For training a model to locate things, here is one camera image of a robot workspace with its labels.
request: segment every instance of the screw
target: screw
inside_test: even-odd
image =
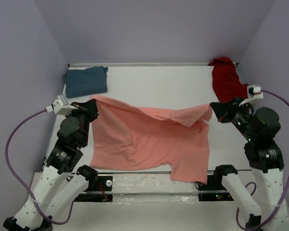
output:
[[[107,187],[111,187],[112,186],[112,181],[111,180],[107,180],[106,181],[106,186]]]

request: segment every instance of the clothing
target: clothing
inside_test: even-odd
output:
[[[66,96],[74,98],[107,92],[108,67],[94,66],[85,70],[67,70]]]
[[[172,110],[93,98],[99,116],[92,122],[92,167],[141,170],[170,164],[172,180],[207,183],[209,104]]]
[[[213,90],[220,102],[229,102],[235,97],[248,98],[248,84],[241,84],[236,73],[236,67],[227,57],[213,59],[209,66],[214,66],[212,71]]]

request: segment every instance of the pink t-shirt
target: pink t-shirt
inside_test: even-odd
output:
[[[172,180],[207,183],[209,104],[172,110],[92,98],[99,113],[92,122],[92,167],[141,170],[170,164]]]

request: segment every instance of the white bracket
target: white bracket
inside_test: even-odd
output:
[[[249,85],[247,86],[248,98],[243,100],[239,106],[242,106],[246,103],[255,103],[258,100],[263,99],[263,92],[261,92],[261,87],[259,85]]]
[[[53,102],[53,104],[45,109],[47,112],[54,111],[56,115],[66,116],[77,108],[69,105],[65,95],[57,95],[57,99]]]

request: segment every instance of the robotic manipulator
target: robotic manipulator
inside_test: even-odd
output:
[[[248,86],[248,99],[234,98],[228,103],[210,103],[221,123],[232,123],[244,136],[245,155],[256,180],[259,204],[257,204],[238,177],[232,165],[216,167],[214,178],[231,194],[240,208],[245,228],[255,228],[271,216],[283,193],[283,156],[273,138],[280,130],[278,114],[267,107],[254,111],[251,103],[263,99],[261,87]],[[256,231],[289,231],[289,215],[286,202],[279,205],[277,214]]]
[[[281,150],[273,140],[280,130],[278,114],[267,107],[254,111],[251,103],[263,98],[259,86],[248,86],[248,93],[248,99],[235,98],[228,103],[210,105],[219,122],[234,124],[247,140],[244,150],[256,180],[259,204],[242,184],[232,165],[217,166],[214,177],[216,182],[231,194],[244,220],[248,221],[245,228],[255,228],[271,216],[283,193],[284,163]],[[29,197],[14,217],[5,220],[3,225],[9,231],[53,230],[49,219],[57,221],[62,211],[97,181],[97,171],[89,166],[81,166],[72,180],[56,194],[59,186],[82,157],[80,148],[88,144],[89,125],[98,116],[96,101],[92,99],[86,103],[74,102],[69,105],[64,96],[58,96],[53,105],[46,109],[47,112],[54,111],[66,118],[61,123],[57,133],[58,141],[33,191],[35,199]],[[36,210],[35,203],[46,218]],[[285,201],[279,205],[278,213],[255,231],[289,231]]]
[[[21,210],[14,217],[5,220],[3,226],[9,231],[53,230],[49,220],[57,221],[62,211],[81,192],[97,182],[97,171],[84,165],[78,168],[76,175],[56,194],[82,157],[80,149],[88,145],[90,123],[98,117],[96,100],[73,102],[69,105],[66,97],[60,95],[46,110],[66,118],[61,122],[57,132],[58,140],[33,191],[35,199],[29,196]],[[39,214],[34,203],[39,205],[46,219]]]

